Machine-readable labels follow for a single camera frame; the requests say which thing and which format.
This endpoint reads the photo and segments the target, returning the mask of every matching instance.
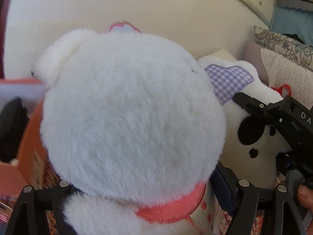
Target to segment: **metal rivet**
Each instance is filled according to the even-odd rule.
[[[65,180],[62,180],[61,182],[60,182],[60,186],[61,187],[66,187],[66,186],[68,186],[69,185],[69,182],[67,182],[67,181],[65,181]]]
[[[23,192],[24,193],[29,193],[32,190],[32,187],[30,185],[24,187]]]
[[[241,185],[241,186],[247,187],[247,186],[249,186],[249,184],[250,184],[249,181],[246,179],[239,180],[239,185]]]
[[[278,191],[282,192],[282,193],[285,193],[287,192],[287,188],[284,186],[284,185],[279,185],[278,186]]]

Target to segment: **white plush cow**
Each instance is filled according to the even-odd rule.
[[[291,150],[273,126],[264,126],[232,101],[243,92],[264,104],[283,98],[259,79],[257,70],[248,62],[228,62],[205,56],[198,60],[210,77],[216,97],[226,116],[226,142],[221,162],[240,179],[257,187],[273,188],[276,183],[276,159],[279,152]]]

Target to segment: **plush ear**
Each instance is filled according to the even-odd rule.
[[[97,33],[90,29],[73,30],[54,42],[34,64],[35,75],[49,87],[55,86],[59,75],[78,48]]]

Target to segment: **stuffed animal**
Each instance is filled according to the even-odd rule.
[[[78,235],[206,235],[208,179],[225,117],[206,72],[178,44],[141,33],[74,30],[35,64],[49,90],[41,135]]]
[[[254,186],[275,187],[275,158],[279,152],[291,151],[291,148],[273,126],[264,126],[234,103],[232,97],[243,92],[266,105],[283,98],[260,81],[257,70],[248,62],[228,62],[205,56],[198,63],[210,77],[215,95],[225,111],[226,142],[222,164]]]

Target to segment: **white wall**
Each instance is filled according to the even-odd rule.
[[[237,59],[253,38],[253,25],[266,27],[239,0],[12,0],[5,76],[30,75],[39,54],[70,29],[104,32],[121,21],[174,40],[195,57],[225,48]]]

